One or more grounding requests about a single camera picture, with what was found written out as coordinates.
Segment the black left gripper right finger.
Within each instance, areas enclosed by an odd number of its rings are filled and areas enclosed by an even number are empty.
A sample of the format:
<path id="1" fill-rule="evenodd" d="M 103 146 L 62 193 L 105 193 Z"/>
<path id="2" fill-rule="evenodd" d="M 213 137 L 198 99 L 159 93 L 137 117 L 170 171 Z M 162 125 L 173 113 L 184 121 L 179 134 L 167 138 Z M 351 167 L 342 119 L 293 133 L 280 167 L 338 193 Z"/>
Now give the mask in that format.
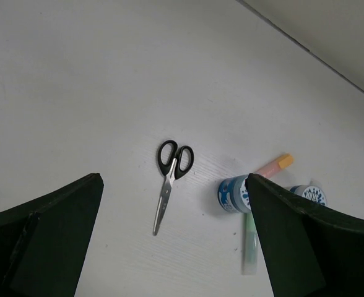
<path id="1" fill-rule="evenodd" d="M 364 296 L 364 220 L 246 179 L 274 296 Z"/>

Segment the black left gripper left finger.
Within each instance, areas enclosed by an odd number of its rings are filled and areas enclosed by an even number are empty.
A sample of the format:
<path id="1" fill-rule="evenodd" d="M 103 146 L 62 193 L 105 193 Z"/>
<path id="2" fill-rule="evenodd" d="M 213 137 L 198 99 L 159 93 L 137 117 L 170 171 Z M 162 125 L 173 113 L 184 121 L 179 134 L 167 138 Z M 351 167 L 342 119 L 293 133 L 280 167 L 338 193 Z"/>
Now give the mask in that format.
<path id="1" fill-rule="evenodd" d="M 91 173 L 0 212 L 0 296 L 74 296 L 102 194 Z"/>

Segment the blue white round jar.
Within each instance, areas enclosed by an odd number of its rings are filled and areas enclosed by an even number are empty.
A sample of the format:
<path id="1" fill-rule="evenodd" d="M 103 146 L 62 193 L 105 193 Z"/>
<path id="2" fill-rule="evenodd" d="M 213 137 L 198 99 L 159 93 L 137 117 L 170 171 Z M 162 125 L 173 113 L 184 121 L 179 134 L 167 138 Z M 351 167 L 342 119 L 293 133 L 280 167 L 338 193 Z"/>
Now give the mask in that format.
<path id="1" fill-rule="evenodd" d="M 327 198 L 321 189 L 321 184 L 312 179 L 308 184 L 289 187 L 288 190 L 298 196 L 327 207 Z"/>
<path id="2" fill-rule="evenodd" d="M 250 213 L 251 205 L 246 188 L 248 175 L 224 179 L 218 188 L 218 202 L 229 213 Z"/>

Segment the green highlighter clear cap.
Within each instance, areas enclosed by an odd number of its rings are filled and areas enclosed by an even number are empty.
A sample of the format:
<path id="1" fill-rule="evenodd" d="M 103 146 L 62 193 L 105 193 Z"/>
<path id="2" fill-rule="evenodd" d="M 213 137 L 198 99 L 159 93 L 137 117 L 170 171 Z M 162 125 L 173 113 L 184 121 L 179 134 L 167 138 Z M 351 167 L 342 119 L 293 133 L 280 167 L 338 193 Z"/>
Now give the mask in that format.
<path id="1" fill-rule="evenodd" d="M 254 223 L 253 214 L 245 216 L 245 236 L 243 249 L 243 275 L 255 275 L 258 263 L 258 234 Z"/>

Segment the pink highlighter yellow cap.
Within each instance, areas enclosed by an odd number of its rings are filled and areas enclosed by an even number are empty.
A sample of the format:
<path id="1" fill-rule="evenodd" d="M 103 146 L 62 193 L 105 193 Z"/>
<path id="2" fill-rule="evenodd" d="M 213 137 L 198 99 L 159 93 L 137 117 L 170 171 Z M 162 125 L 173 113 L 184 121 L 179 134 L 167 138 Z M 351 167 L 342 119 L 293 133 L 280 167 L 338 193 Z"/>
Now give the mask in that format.
<path id="1" fill-rule="evenodd" d="M 276 174 L 292 165 L 293 162 L 294 157 L 291 154 L 283 154 L 256 170 L 255 173 L 267 179 L 271 179 Z"/>

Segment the black handled scissors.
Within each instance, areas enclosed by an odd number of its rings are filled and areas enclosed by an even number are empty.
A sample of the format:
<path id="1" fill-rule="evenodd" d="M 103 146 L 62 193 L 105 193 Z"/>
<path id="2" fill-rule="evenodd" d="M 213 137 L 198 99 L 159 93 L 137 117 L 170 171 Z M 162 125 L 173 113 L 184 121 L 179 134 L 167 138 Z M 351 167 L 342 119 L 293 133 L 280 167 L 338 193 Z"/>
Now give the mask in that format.
<path id="1" fill-rule="evenodd" d="M 170 156 L 168 161 L 164 163 L 162 161 L 162 151 L 167 146 L 171 146 Z M 185 169 L 181 168 L 181 161 L 183 158 L 183 152 L 188 152 L 189 161 L 188 165 Z M 157 151 L 157 165 L 164 177 L 164 182 L 160 191 L 160 197 L 158 201 L 158 206 L 156 209 L 155 220 L 154 220 L 154 227 L 152 234 L 154 236 L 158 235 L 160 224 L 164 218 L 164 214 L 166 212 L 168 202 L 170 199 L 170 194 L 172 190 L 172 185 L 175 180 L 182 178 L 186 175 L 194 164 L 194 152 L 193 149 L 188 145 L 183 145 L 181 147 L 174 140 L 166 140 L 158 149 Z"/>

